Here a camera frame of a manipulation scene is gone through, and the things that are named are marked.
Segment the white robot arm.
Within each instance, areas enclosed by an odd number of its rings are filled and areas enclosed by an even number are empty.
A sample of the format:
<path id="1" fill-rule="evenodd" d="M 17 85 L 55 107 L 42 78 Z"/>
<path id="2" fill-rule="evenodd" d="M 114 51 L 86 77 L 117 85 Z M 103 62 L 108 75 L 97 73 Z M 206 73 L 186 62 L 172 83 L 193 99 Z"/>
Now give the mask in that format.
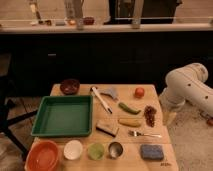
<path id="1" fill-rule="evenodd" d="M 213 88 L 205 84 L 208 70 L 201 63 L 174 69 L 165 77 L 166 87 L 159 95 L 163 124 L 169 125 L 186 101 L 197 106 L 208 119 L 213 118 Z"/>

